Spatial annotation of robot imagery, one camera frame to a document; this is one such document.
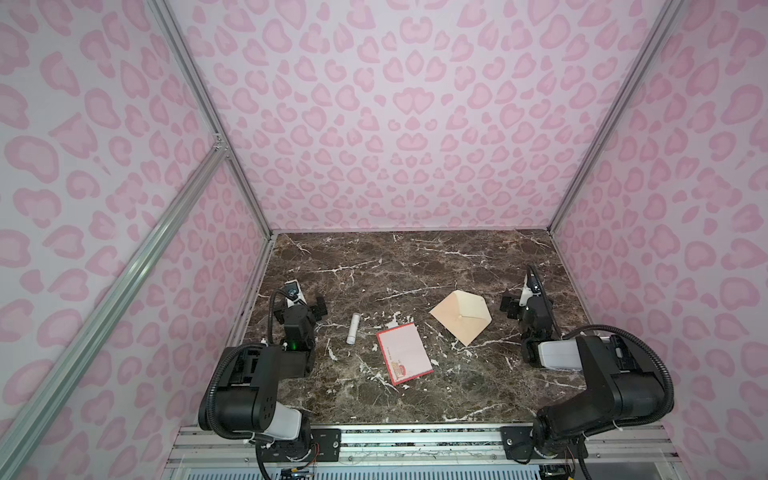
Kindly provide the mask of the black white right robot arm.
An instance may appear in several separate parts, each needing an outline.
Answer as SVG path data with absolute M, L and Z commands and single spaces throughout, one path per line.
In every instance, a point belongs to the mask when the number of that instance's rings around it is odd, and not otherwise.
M 573 454 L 586 466 L 588 439 L 661 420 L 674 407 L 674 384 L 660 355 L 636 335 L 611 325 L 563 331 L 535 266 L 522 289 L 506 292 L 500 309 L 518 323 L 521 358 L 531 367 L 582 374 L 585 388 L 540 408 L 528 433 L 501 430 L 507 459 L 526 465 L 536 458 Z

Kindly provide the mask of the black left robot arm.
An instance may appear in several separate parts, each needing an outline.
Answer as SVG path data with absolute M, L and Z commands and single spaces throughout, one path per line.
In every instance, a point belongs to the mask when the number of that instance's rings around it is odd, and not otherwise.
M 312 462 L 321 451 L 309 414 L 278 401 L 283 380 L 306 378 L 316 359 L 317 323 L 327 314 L 323 297 L 309 304 L 296 280 L 270 296 L 264 343 L 243 343 L 223 351 L 198 410 L 204 431 L 242 440 L 266 456 Z

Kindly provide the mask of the peach paper envelope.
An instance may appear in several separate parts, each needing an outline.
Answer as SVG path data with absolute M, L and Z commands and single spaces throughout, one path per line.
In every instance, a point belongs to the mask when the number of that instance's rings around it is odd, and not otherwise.
M 492 321 L 484 298 L 461 290 L 451 292 L 430 314 L 464 346 L 469 346 Z

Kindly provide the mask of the pink red-bordered letter card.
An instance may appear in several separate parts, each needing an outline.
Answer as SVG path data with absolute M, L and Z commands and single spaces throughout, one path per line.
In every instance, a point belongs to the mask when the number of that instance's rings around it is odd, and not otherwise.
M 394 386 L 433 372 L 432 363 L 414 323 L 381 331 L 377 334 L 377 340 Z

